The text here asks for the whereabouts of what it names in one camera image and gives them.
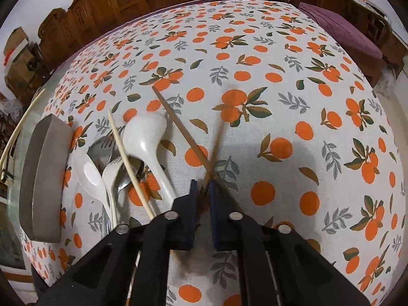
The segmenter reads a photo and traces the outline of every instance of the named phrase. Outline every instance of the fork tines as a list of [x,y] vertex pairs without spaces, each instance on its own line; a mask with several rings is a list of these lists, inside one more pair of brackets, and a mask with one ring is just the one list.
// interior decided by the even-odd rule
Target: fork tines
[[[119,126],[116,128],[118,130],[119,135],[122,133],[122,131],[125,129],[125,125]],[[112,130],[108,132],[108,134],[105,136],[105,139],[101,143],[101,148],[106,148],[106,147],[111,147],[115,145],[115,137],[113,136]]]

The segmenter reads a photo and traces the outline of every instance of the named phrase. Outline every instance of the wall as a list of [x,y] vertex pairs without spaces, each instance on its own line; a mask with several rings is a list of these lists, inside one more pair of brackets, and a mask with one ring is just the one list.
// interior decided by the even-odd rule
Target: wall
[[392,28],[392,30],[398,34],[401,39],[408,44],[408,33],[407,30],[402,25],[401,20],[399,19],[397,13],[392,8],[391,4],[387,0],[368,0],[373,2],[376,6],[378,6],[382,11],[384,11],[388,16],[388,22]]
[[21,26],[29,37],[30,42],[39,42],[37,32],[41,22],[54,8],[67,9],[72,0],[18,0],[4,24],[0,28],[0,92],[9,99],[13,99],[13,93],[4,83],[5,67],[3,66],[3,49],[11,32]]

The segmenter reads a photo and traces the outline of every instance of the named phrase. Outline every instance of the table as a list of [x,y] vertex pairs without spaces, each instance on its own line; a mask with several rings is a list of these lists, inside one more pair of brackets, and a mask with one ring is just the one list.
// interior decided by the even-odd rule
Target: table
[[[294,226],[364,292],[372,305],[387,293],[399,258],[405,191],[398,150],[367,80],[341,47],[284,3],[196,4],[136,20],[84,49],[44,116],[75,129],[71,151],[87,150],[137,114],[164,112],[156,87],[202,151],[221,117],[227,126],[217,172],[257,222]],[[205,168],[169,120],[159,162],[177,195]],[[32,264],[54,283],[101,238],[101,204],[78,184],[68,160],[60,243],[30,242]],[[143,186],[153,207],[170,208],[154,177]],[[131,188],[120,220],[146,224]],[[240,305],[234,252],[215,252],[208,215],[188,257],[192,274],[169,269],[169,304]]]

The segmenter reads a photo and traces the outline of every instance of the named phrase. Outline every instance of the screw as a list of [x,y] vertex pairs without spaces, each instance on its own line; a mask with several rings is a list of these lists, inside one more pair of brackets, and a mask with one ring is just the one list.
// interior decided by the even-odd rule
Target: screw
[[129,232],[129,226],[127,224],[119,224],[115,231],[119,234],[119,235],[125,235]]
[[178,213],[170,210],[164,214],[164,217],[168,220],[175,220],[178,218]]
[[288,226],[287,224],[281,224],[280,226],[278,226],[278,231],[286,235],[292,231],[292,228]]
[[233,221],[239,221],[243,218],[244,216],[240,212],[232,212],[229,214],[229,218]]

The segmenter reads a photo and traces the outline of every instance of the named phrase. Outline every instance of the metal fork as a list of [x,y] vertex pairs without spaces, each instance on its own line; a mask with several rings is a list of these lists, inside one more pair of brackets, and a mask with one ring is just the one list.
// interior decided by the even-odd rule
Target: metal fork
[[[118,133],[121,134],[125,126],[120,126],[117,128]],[[99,172],[102,174],[103,169],[108,165],[108,163],[117,158],[119,155],[116,149],[116,142],[113,137],[112,130],[108,132],[107,135],[100,137],[96,140],[88,149],[88,155],[97,166]]]
[[[125,125],[119,126],[118,127],[118,133],[121,134],[122,131],[125,129]],[[115,145],[115,138],[113,137],[112,130],[108,132],[108,134],[105,136],[101,143],[101,148],[106,148],[106,147],[111,147],[112,145]]]

